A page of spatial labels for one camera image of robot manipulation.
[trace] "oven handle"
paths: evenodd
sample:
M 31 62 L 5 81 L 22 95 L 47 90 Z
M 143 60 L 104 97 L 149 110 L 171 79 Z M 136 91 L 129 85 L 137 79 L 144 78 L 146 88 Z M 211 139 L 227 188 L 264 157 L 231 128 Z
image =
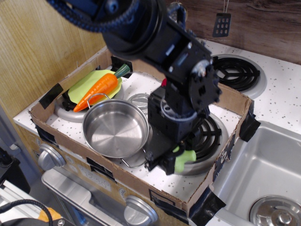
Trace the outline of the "oven handle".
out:
M 46 171 L 42 176 L 42 182 L 55 194 L 100 224 L 105 226 L 122 226 L 118 221 L 89 203 L 92 197 L 89 190 L 58 171 L 54 169 Z

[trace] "green plate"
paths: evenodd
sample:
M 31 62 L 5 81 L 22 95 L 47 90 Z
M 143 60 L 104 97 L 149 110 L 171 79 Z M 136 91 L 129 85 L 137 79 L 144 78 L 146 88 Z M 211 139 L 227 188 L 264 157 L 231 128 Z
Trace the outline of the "green plate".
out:
M 79 101 L 84 97 L 84 95 L 91 89 L 91 87 L 105 74 L 112 73 L 110 70 L 97 70 L 97 71 L 91 71 L 87 76 L 85 76 L 83 79 L 78 81 L 75 85 L 73 85 L 68 90 L 69 98 L 72 102 L 78 104 Z M 121 89 L 122 79 L 118 79 L 118 86 L 108 94 L 108 97 L 111 99 L 113 98 Z

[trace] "stainless steel sink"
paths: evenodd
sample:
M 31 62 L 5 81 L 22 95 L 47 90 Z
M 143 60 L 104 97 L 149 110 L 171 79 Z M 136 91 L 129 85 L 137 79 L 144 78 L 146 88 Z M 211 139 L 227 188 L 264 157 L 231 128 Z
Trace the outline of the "stainless steel sink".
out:
M 225 210 L 245 220 L 265 196 L 301 204 L 301 135 L 261 121 L 249 142 L 237 141 L 213 186 Z

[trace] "pot handle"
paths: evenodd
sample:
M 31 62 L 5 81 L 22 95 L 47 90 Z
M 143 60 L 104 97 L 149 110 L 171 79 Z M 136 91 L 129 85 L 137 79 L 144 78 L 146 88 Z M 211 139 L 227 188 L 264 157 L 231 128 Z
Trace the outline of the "pot handle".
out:
M 121 160 L 124 162 L 124 164 L 126 164 L 127 167 L 132 168 L 132 169 L 133 168 L 138 168 L 139 166 L 142 166 L 142 165 L 144 165 L 146 163 L 146 160 L 145 160 L 143 163 L 141 163 L 138 166 L 130 166 L 124 159 L 121 159 Z
M 103 95 L 103 96 L 105 96 L 108 100 L 110 99 L 105 93 L 96 93 L 96 94 L 93 94 L 93 95 L 90 96 L 89 99 L 87 100 L 89 109 L 91 108 L 90 103 L 89 103 L 89 100 L 90 100 L 92 97 L 95 97 L 95 96 L 97 96 L 97 95 Z

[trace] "sink drain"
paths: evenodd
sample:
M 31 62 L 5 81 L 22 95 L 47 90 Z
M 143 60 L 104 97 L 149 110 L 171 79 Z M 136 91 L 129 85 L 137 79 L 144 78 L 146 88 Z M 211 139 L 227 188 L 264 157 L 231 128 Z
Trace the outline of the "sink drain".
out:
M 249 220 L 257 226 L 301 226 L 301 206 L 281 196 L 266 196 L 254 203 Z

